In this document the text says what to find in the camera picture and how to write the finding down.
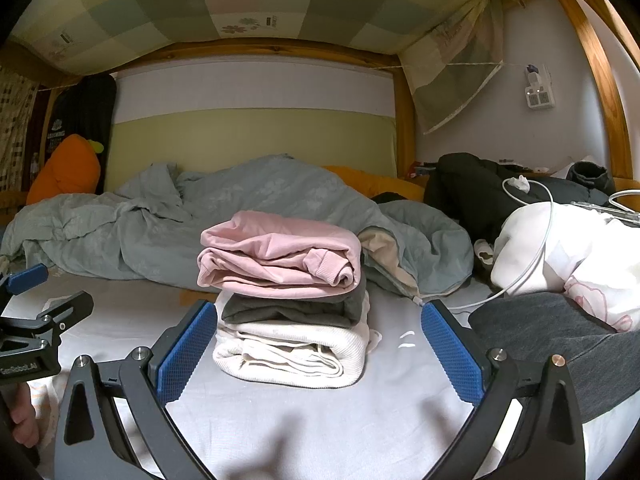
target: crumpled blanket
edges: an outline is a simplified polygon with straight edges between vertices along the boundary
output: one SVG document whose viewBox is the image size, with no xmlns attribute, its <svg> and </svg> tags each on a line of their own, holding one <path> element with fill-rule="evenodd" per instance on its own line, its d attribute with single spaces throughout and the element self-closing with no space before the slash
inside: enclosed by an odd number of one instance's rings
<svg viewBox="0 0 640 480">
<path fill-rule="evenodd" d="M 63 194 L 23 208 L 7 227 L 0 254 L 25 254 L 28 266 L 55 264 L 81 276 L 146 278 L 202 290 L 196 283 L 201 232 L 254 210 L 327 222 L 354 234 L 382 230 L 421 294 L 457 288 L 473 266 L 468 235 L 441 212 L 412 204 L 400 201 L 382 211 L 337 175 L 287 155 L 215 173 L 176 175 L 173 166 L 153 164 L 116 193 Z M 411 211 L 403 215 L 404 208 Z M 369 280 L 414 296 L 393 269 L 367 251 L 363 258 Z"/>
</svg>

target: light green wall panel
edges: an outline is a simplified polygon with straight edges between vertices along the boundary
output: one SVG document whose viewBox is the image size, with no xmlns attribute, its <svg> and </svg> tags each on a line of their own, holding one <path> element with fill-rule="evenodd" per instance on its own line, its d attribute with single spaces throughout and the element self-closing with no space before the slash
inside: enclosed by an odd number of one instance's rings
<svg viewBox="0 0 640 480">
<path fill-rule="evenodd" d="M 113 125 L 105 190 L 153 162 L 211 172 L 277 153 L 396 176 L 395 136 L 391 118 L 335 110 L 240 108 L 138 119 Z"/>
</svg>

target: human hand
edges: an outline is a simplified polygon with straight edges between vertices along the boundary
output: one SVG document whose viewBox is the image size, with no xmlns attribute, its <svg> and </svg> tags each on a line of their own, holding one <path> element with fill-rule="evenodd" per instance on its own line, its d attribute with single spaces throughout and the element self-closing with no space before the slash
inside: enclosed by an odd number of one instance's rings
<svg viewBox="0 0 640 480">
<path fill-rule="evenodd" d="M 16 442 L 26 447 L 35 446 L 40 435 L 36 423 L 36 410 L 31 404 L 31 390 L 27 383 L 18 384 L 15 393 L 15 405 L 10 412 L 15 423 L 13 436 Z"/>
</svg>

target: pink folded shirt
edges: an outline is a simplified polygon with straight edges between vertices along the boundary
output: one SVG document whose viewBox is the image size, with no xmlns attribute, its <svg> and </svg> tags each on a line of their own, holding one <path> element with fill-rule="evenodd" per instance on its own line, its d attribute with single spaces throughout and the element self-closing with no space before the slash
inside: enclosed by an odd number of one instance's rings
<svg viewBox="0 0 640 480">
<path fill-rule="evenodd" d="M 256 298 L 344 294 L 360 283 L 360 241 L 335 225 L 240 211 L 202 232 L 198 285 Z"/>
</svg>

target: white charging cable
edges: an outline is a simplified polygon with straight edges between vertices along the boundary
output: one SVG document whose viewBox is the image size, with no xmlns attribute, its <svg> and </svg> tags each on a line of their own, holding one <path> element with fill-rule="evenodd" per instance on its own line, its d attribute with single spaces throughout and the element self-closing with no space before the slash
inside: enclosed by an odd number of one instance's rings
<svg viewBox="0 0 640 480">
<path fill-rule="evenodd" d="M 624 191 L 619 191 L 617 193 L 614 193 L 609 197 L 609 203 L 619 209 L 622 209 L 622 211 L 627 211 L 629 213 L 637 213 L 637 211 L 634 211 L 633 209 L 628 208 L 626 205 L 622 205 L 616 202 L 617 198 L 620 198 L 621 196 L 628 196 L 628 195 L 640 195 L 640 189 L 625 189 Z"/>
<path fill-rule="evenodd" d="M 520 276 L 518 276 L 515 280 L 513 280 L 503 290 L 501 290 L 500 292 L 496 292 L 494 295 L 486 298 L 486 300 L 476 301 L 475 303 L 469 303 L 468 305 L 452 307 L 450 310 L 455 310 L 456 314 L 458 314 L 464 308 L 471 308 L 473 306 L 479 306 L 479 305 L 485 304 L 487 301 L 495 300 L 495 298 L 498 298 L 499 296 L 504 294 L 513 285 L 516 285 L 516 283 L 518 283 L 520 280 L 528 278 L 529 274 L 533 271 L 533 267 L 537 264 L 538 260 L 540 259 L 540 256 L 542 256 L 542 253 L 545 250 L 546 240 L 549 238 L 549 233 L 551 232 L 551 224 L 552 224 L 553 218 L 554 218 L 554 197 L 551 195 L 551 192 L 549 191 L 549 188 L 547 186 L 545 186 L 544 184 L 542 184 L 541 182 L 538 182 L 536 180 L 527 180 L 523 176 L 521 176 L 519 180 L 517 180 L 515 178 L 513 178 L 513 179 L 507 178 L 507 179 L 503 180 L 502 181 L 502 189 L 504 190 L 504 192 L 507 195 L 509 195 L 511 198 L 513 198 L 516 202 L 519 202 L 522 205 L 530 205 L 530 204 L 524 202 L 523 200 L 520 200 L 519 198 L 514 197 L 511 193 L 509 193 L 509 191 L 506 188 L 506 185 L 510 184 L 512 186 L 517 186 L 519 189 L 528 191 L 529 189 L 527 189 L 527 188 L 529 186 L 526 186 L 525 183 L 526 184 L 538 184 L 539 186 L 543 187 L 545 189 L 546 193 L 549 195 L 549 200 L 550 200 L 550 202 L 549 202 L 549 223 L 546 226 L 545 237 L 542 238 L 542 243 L 540 244 L 540 248 L 538 249 L 538 252 L 536 252 L 536 255 L 533 257 L 533 259 L 529 263 L 529 265 L 520 273 Z"/>
</svg>

